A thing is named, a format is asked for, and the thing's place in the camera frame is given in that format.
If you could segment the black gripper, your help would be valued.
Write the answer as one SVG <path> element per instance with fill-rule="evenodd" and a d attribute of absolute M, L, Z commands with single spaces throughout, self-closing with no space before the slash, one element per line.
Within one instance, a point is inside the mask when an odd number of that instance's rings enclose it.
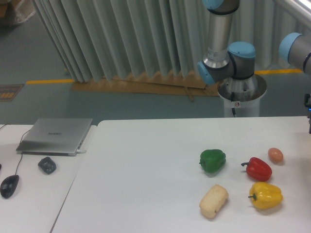
<path fill-rule="evenodd" d="M 309 133 L 311 133 L 311 95 L 305 94 L 304 106 L 307 108 L 307 118 L 309 120 Z"/>

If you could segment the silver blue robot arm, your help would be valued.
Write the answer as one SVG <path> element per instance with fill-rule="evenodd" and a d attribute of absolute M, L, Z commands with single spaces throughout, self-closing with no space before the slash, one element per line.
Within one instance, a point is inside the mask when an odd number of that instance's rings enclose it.
<path fill-rule="evenodd" d="M 247 42 L 230 45 L 233 13 L 239 0 L 203 0 L 210 12 L 207 53 L 197 64 L 207 85 L 219 82 L 217 91 L 224 101 L 225 117 L 258 117 L 266 81 L 255 74 L 255 47 Z M 311 75 L 311 36 L 290 33 L 279 45 L 279 55 L 307 75 Z"/>

